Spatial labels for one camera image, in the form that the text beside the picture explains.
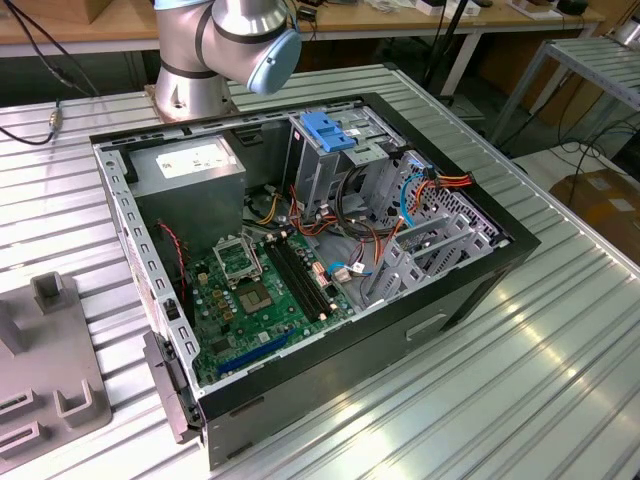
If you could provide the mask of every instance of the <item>label sticker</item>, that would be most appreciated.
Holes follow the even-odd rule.
[[[353,270],[356,273],[362,273],[364,272],[364,264],[360,262],[355,262],[353,265],[351,265],[351,270]]]
[[[215,144],[189,148],[179,152],[163,153],[156,159],[164,178],[175,178],[189,173],[235,164],[236,160]]]
[[[611,188],[611,185],[601,177],[588,178],[587,181],[598,190],[609,190]]]
[[[633,205],[627,202],[624,198],[610,198],[609,201],[620,212],[633,212],[635,210],[635,208],[633,208]]]

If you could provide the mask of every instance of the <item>blue wire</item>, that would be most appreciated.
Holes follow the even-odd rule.
[[[284,6],[287,8],[287,12],[289,13],[289,16],[291,17],[291,23],[293,25],[293,29],[296,32],[300,33],[300,28],[298,27],[298,19],[296,18],[296,14],[291,11],[291,7],[289,7],[287,0],[283,0],[283,3],[284,3]]]
[[[400,190],[400,211],[402,212],[402,216],[404,217],[404,220],[407,222],[407,224],[410,227],[413,227],[415,224],[413,223],[413,220],[411,220],[411,217],[409,217],[409,212],[407,211],[407,201],[405,199],[407,195],[407,186],[409,185],[409,183],[411,183],[413,179],[420,178],[420,177],[424,177],[424,173],[416,173],[414,175],[411,175],[409,178],[407,178],[407,181],[404,182],[404,185],[402,186],[402,190]]]

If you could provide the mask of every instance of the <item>wooden table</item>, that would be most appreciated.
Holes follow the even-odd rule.
[[[41,17],[34,19],[71,53],[158,49],[155,14],[149,0],[114,0],[91,25]],[[308,22],[301,22],[300,30],[304,40],[310,40],[312,36],[316,40],[433,36],[439,20],[439,16],[427,16],[414,9],[382,13],[361,1],[357,6],[322,6],[318,9],[315,36]],[[581,36],[590,36],[603,20],[602,15],[587,9],[582,17],[536,21],[508,6],[506,0],[494,0],[494,6],[482,9],[477,17],[460,21],[456,34],[466,35],[466,38],[442,94],[450,95],[455,91],[485,33],[579,29]],[[445,18],[443,30],[448,24]],[[34,37],[44,41],[37,33]],[[45,54],[55,53],[48,44],[44,44],[42,50]],[[34,55],[33,49],[15,20],[7,15],[0,18],[0,57],[31,55]]]

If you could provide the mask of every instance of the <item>motherboard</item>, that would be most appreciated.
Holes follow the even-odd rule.
[[[194,369],[212,384],[354,314],[305,238],[239,237],[187,265],[200,345]]]

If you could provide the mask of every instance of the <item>aluminum workbench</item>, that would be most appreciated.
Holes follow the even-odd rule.
[[[613,112],[618,101],[636,111],[640,110],[640,52],[607,37],[548,40],[542,42],[502,108],[491,132],[492,143],[495,144],[499,140],[513,112],[549,58],[557,60],[560,66],[540,93],[531,108],[532,112],[547,103],[569,70],[597,85],[612,97],[600,115],[594,131]]]
[[[225,464],[216,478],[620,478],[640,468],[638,267],[535,187],[399,71],[294,76],[244,111],[376,91],[542,241],[471,317],[398,364]],[[47,131],[51,105],[0,111]],[[143,93],[63,104],[55,142],[0,141],[0,289],[74,275],[113,409],[101,430],[5,475],[208,478],[174,443],[142,354],[148,324],[87,135],[153,125]]]

